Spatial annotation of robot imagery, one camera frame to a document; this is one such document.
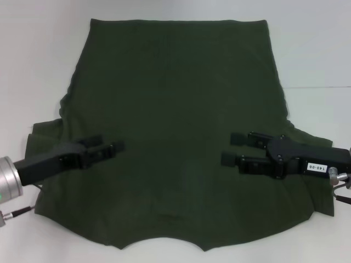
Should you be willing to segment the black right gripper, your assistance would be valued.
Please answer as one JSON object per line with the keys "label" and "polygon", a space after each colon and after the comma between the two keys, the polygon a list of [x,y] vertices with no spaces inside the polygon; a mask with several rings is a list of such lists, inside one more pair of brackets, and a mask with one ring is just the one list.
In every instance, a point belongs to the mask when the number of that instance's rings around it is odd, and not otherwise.
{"label": "black right gripper", "polygon": [[350,152],[342,148],[313,146],[299,143],[288,137],[249,132],[247,135],[231,133],[230,144],[267,148],[269,157],[239,156],[221,153],[221,165],[238,168],[240,174],[266,175],[275,178],[275,163],[282,168],[282,175],[300,174],[328,179],[329,169],[350,173]]}

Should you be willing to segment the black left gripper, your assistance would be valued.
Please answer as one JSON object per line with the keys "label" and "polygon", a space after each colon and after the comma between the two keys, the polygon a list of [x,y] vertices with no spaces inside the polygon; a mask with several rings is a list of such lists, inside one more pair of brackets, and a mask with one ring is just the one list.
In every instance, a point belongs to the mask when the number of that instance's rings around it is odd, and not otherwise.
{"label": "black left gripper", "polygon": [[69,170],[84,169],[115,158],[126,148],[123,141],[102,144],[103,137],[94,135],[75,142],[66,142],[48,152],[16,161],[14,168],[18,174],[17,185],[21,187],[33,185]]}

